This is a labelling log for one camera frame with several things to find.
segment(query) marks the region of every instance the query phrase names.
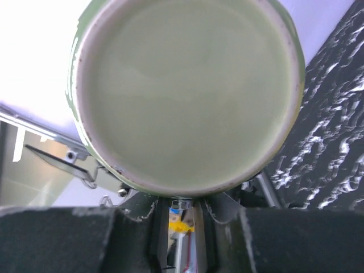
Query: white surface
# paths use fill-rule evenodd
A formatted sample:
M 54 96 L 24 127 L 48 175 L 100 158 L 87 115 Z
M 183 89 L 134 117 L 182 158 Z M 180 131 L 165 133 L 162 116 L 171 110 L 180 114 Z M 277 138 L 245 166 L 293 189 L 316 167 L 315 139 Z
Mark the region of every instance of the white surface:
M 89 189 L 83 185 L 80 179 L 74 178 L 53 203 L 53 206 L 99 206 L 100 199 L 104 195 L 110 196 L 114 205 L 120 204 L 124 199 L 101 187 Z
M 89 1 L 0 0 L 0 106 L 75 140 L 64 88 L 77 18 Z M 295 22 L 306 64 L 354 2 L 280 1 Z

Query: black and white marble pattern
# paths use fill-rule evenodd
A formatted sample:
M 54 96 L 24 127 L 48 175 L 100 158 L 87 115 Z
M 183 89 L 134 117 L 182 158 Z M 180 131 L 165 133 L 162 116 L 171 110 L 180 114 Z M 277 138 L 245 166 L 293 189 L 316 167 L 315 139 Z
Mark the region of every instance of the black and white marble pattern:
M 306 69 L 299 117 L 267 166 L 286 202 L 364 211 L 364 1 Z

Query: black marble surface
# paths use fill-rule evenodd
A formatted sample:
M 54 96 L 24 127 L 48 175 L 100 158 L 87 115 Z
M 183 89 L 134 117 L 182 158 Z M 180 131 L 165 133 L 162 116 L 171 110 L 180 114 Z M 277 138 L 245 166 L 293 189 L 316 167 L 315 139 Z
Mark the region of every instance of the black marble surface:
M 364 212 L 364 1 L 306 69 L 303 104 L 267 171 L 286 202 Z

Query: yellow object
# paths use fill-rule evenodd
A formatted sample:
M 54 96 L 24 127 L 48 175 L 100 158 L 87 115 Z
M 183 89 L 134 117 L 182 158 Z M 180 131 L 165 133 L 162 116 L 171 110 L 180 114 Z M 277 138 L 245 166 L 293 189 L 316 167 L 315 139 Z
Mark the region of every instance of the yellow object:
M 172 229 L 175 232 L 179 233 L 187 233 L 188 231 L 194 232 L 195 227 L 189 226 L 186 223 L 178 220 L 176 222 L 169 222 L 169 229 Z

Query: white table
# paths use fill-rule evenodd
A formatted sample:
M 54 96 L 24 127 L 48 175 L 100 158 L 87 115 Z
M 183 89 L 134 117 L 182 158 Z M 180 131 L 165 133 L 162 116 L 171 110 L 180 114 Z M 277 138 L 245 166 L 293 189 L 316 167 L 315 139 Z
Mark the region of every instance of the white table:
M 306 64 L 354 0 L 280 0 Z M 0 0 L 0 120 L 82 147 L 64 89 L 77 18 L 90 0 Z

